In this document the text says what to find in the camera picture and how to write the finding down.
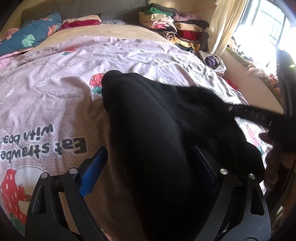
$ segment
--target red wire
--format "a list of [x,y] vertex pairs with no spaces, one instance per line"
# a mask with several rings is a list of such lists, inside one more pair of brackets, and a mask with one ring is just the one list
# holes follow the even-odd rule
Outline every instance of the red wire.
[[209,8],[205,8],[205,9],[199,9],[199,10],[196,10],[196,11],[192,11],[192,12],[188,12],[188,13],[194,13],[194,12],[199,12],[199,11],[202,11],[202,10],[208,10],[208,9],[211,9],[213,7],[209,7]]

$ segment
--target leaf print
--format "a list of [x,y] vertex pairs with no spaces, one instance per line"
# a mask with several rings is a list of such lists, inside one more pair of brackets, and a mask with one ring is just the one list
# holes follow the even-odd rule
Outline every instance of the leaf print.
[[35,40],[35,37],[29,34],[27,37],[25,36],[25,38],[22,40],[22,45],[24,45],[24,47],[30,47],[33,45],[34,40]]

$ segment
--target metal screw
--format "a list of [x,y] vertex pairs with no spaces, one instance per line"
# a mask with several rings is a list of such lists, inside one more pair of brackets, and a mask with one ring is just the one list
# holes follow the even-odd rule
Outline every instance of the metal screw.
[[47,176],[48,176],[47,172],[44,172],[44,173],[41,174],[41,178],[43,178],[43,179],[47,178]]
[[75,174],[77,172],[77,169],[76,168],[71,168],[70,170],[69,170],[69,173],[70,174]]
[[249,174],[249,178],[251,178],[252,180],[254,180],[256,178],[256,176],[253,173]]
[[226,175],[228,171],[224,168],[220,169],[221,174]]

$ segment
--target beige bedspread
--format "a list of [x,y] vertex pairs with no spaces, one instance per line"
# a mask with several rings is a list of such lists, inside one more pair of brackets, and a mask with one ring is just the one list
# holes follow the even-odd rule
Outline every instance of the beige bedspread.
[[53,46],[58,43],[62,43],[68,39],[82,36],[106,36],[115,37],[118,39],[146,39],[151,41],[162,42],[164,44],[174,45],[167,39],[158,35],[157,33],[140,26],[121,24],[101,24],[94,26],[69,28],[58,31],[50,37],[48,37],[46,40],[44,40],[40,45],[32,49],[31,52],[40,50],[45,47]]

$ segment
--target pile of folded clothes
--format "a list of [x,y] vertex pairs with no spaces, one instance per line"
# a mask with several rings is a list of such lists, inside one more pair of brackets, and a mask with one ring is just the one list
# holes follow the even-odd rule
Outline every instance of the pile of folded clothes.
[[100,24],[101,24],[101,19],[98,15],[88,15],[81,18],[65,19],[59,30],[61,31],[68,28],[92,26],[92,25],[100,25]]
[[173,13],[176,13],[176,11],[174,8],[151,3],[143,12],[139,12],[139,22],[142,26],[152,29],[164,38],[172,39],[177,33],[173,24]]
[[209,23],[197,13],[182,13],[156,3],[139,12],[140,24],[157,32],[184,51],[207,51],[209,35],[204,31]]

